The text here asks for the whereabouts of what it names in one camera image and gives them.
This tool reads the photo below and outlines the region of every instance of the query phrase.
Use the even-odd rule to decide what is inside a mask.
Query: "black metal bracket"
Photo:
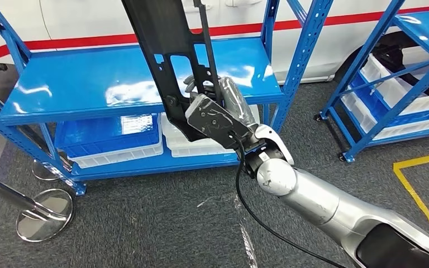
[[[205,6],[201,0],[193,1],[194,6],[199,8],[202,32],[192,33],[180,0],[122,0],[122,3],[162,98],[168,120],[190,141],[206,138],[187,124],[185,111],[190,106],[190,99],[181,94],[170,59],[174,55],[185,56],[190,61],[198,93],[211,97],[223,106]],[[195,44],[205,44],[209,67],[198,63]],[[163,61],[157,61],[157,54]],[[205,81],[213,84],[214,92],[211,87],[203,86]]]

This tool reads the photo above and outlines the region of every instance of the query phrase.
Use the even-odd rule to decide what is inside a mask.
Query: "blue shelving unit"
[[[389,27],[399,27],[404,33],[406,33],[419,46],[429,53],[429,11],[397,15],[397,12],[403,2],[404,0],[391,1],[389,7],[382,15],[376,27],[373,29],[366,43],[359,51],[356,59],[353,61],[345,76],[340,81],[335,92],[330,97],[324,108],[320,111],[320,116],[318,119],[326,120],[328,119],[328,116],[331,116],[350,144],[349,150],[340,154],[341,160],[352,162],[355,160],[354,157],[362,149],[369,146],[429,136],[429,130],[422,130],[393,137],[375,139],[377,134],[379,134],[386,127],[400,126],[403,124],[429,120],[429,110],[414,113],[402,113],[409,104],[411,104],[417,97],[420,96],[420,94],[428,89],[429,71],[393,107],[390,107],[384,101],[382,95],[377,90],[375,90],[375,87],[379,86],[381,82],[410,73],[425,66],[429,66],[429,60],[414,64],[413,66],[408,67],[402,71],[382,77],[372,82],[368,82],[359,72],[360,68],[366,62],[369,53],[371,53],[375,44],[379,41],[380,37]],[[341,100],[342,96],[351,94],[352,92],[354,92],[356,96],[366,105],[377,122],[368,132],[365,132],[361,128],[360,122],[358,122],[355,116],[347,109]],[[359,139],[355,140],[353,138],[350,131],[338,115],[336,107],[342,107],[342,109],[346,112],[347,116],[351,119],[351,122],[360,134]]]
[[[287,116],[300,79],[318,40],[331,0],[314,0],[306,12],[297,0],[287,0],[300,20],[302,32],[284,87],[273,75],[270,60],[272,31],[279,0],[268,0],[259,37],[214,40],[213,53],[220,76],[230,76],[249,104],[263,104],[264,124],[279,131]],[[0,34],[15,62],[20,78],[9,98],[0,105],[0,133],[60,175],[77,195],[85,181],[120,176],[212,168],[237,163],[235,154],[172,157],[164,153],[147,159],[81,169],[68,167],[55,148],[49,122],[158,113],[163,106],[147,63],[137,45],[53,52],[31,52],[0,13]],[[196,47],[199,62],[206,51]],[[190,68],[173,62],[179,83]],[[269,105],[276,105],[269,118]],[[47,148],[35,145],[18,125],[39,124]]]

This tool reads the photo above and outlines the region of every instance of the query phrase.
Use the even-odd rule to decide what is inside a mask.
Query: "blue plastic bin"
[[[157,114],[59,122],[55,147],[71,157],[157,144]]]

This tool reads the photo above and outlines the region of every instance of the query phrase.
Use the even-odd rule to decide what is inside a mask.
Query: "plastic storage crate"
[[[67,153],[68,159],[80,168],[161,155],[160,116],[149,114],[62,122],[57,126],[55,146],[71,152],[72,155]]]
[[[260,122],[257,105],[250,105],[249,107],[251,108],[256,122]],[[234,150],[226,150],[223,146],[210,138],[189,142],[182,132],[168,121],[165,113],[161,115],[161,128],[165,136],[167,147],[171,150],[171,155],[173,157],[234,153]]]
[[[421,47],[413,47],[411,50],[403,50],[404,54],[404,64],[411,65],[415,63],[420,63],[424,60],[429,59],[429,54],[426,53]],[[420,79],[429,69],[428,67],[415,70],[411,72],[416,78]],[[387,70],[382,64],[372,55],[369,55],[367,63],[361,69],[360,73],[368,82],[380,79],[382,77],[391,75],[389,70]],[[387,108],[394,107],[394,105],[399,102],[407,92],[412,88],[411,85],[406,83],[400,78],[391,78],[382,83],[378,83],[376,90],[382,96],[383,100],[387,104]],[[405,108],[400,115],[418,113],[423,111],[429,111],[429,96],[422,94],[420,97],[416,98],[407,108]]]
[[[157,144],[157,121],[157,114],[146,114],[60,122],[55,147],[80,157]]]
[[[341,101],[352,113],[357,125],[362,129],[363,133],[368,133],[376,124],[377,121],[369,111],[362,100],[354,93],[349,93],[341,97]],[[373,140],[381,140],[418,131],[429,130],[429,120],[403,124],[398,126],[386,127],[380,131]]]

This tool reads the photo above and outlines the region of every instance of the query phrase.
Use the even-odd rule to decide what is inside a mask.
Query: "gray carpet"
[[[297,93],[280,134],[296,165],[367,202],[397,210],[429,232],[429,222],[392,170],[396,161],[429,155],[429,138],[373,147],[353,164],[339,162],[340,149],[326,124],[312,119],[335,85],[306,84]],[[0,179],[28,195],[65,188],[34,179],[30,162],[8,144]],[[404,173],[411,183],[424,182],[415,185],[429,202],[429,167]],[[0,202],[0,267],[331,267],[258,226],[236,199],[234,175],[234,167],[224,167],[88,183],[69,228],[38,244],[16,236],[17,211]],[[252,209],[275,230],[352,267],[325,235],[254,181],[244,177],[241,188]],[[254,258],[246,253],[250,247]]]

